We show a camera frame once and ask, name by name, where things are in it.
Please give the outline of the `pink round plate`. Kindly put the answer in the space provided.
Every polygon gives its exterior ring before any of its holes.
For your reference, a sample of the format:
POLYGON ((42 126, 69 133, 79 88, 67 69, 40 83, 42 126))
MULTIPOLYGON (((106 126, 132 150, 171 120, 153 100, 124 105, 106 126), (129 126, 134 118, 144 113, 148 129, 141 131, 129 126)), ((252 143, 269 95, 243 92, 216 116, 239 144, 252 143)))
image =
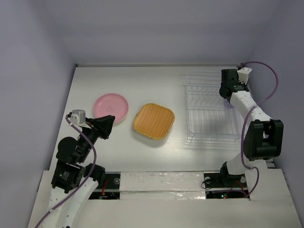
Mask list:
POLYGON ((120 94, 107 93, 99 97, 93 106, 95 118, 112 115, 114 123, 118 124, 125 119, 129 111, 127 100, 120 94))

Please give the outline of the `square woven orange tray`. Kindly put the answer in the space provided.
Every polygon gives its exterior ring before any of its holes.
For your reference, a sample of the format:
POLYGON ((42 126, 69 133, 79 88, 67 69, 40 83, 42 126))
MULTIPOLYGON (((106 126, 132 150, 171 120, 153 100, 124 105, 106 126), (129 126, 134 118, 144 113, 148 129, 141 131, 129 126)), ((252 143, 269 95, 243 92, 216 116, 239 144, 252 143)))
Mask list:
POLYGON ((133 121, 133 129, 153 140, 164 139, 175 121, 174 112, 164 106, 148 103, 143 105, 133 121))

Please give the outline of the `purple plate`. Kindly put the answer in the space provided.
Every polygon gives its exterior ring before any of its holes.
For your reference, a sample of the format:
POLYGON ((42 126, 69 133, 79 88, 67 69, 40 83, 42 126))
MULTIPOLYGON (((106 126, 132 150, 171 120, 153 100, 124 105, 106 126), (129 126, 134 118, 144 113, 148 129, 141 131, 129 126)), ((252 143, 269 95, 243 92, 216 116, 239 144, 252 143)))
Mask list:
POLYGON ((224 103, 227 104, 227 105, 230 104, 229 100, 227 100, 227 99, 224 100, 224 103))

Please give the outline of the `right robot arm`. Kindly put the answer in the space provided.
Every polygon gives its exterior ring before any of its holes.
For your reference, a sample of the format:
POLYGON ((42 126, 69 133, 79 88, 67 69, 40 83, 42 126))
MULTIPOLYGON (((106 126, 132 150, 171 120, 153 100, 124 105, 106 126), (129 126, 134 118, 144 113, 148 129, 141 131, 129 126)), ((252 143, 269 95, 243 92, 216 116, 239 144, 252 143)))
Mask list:
POLYGON ((281 154, 284 125, 267 115, 254 101, 247 86, 252 69, 221 70, 219 94, 243 117, 241 150, 232 160, 223 164, 218 175, 223 186, 230 186, 260 160, 269 160, 281 154))

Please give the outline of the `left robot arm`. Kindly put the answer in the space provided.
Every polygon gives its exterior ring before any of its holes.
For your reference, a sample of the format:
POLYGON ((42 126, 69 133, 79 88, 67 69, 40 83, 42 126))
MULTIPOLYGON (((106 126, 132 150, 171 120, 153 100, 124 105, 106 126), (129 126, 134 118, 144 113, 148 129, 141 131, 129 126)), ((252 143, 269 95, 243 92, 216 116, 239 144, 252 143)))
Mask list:
POLYGON ((57 145, 49 204, 37 228, 75 228, 93 191, 106 184, 105 168, 96 164, 94 144, 109 138, 115 117, 87 118, 84 110, 73 110, 65 120, 79 136, 65 137, 57 145))

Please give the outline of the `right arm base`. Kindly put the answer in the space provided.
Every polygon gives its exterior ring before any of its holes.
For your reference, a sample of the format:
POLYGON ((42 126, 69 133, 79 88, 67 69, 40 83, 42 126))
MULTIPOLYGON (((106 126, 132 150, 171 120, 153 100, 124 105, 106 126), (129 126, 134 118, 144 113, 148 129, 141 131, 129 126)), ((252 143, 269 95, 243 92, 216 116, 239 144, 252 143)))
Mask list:
POLYGON ((201 187, 206 199, 243 199, 249 193, 244 174, 222 177, 220 172, 207 172, 201 187))

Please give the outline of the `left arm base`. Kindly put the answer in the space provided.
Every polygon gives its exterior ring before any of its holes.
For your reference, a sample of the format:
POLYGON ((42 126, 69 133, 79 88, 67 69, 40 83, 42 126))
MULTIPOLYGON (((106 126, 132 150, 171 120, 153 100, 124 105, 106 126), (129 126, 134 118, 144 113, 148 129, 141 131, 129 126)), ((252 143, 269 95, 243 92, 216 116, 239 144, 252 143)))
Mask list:
POLYGON ((90 200, 119 200, 120 199, 120 172, 107 172, 103 186, 93 191, 90 200))

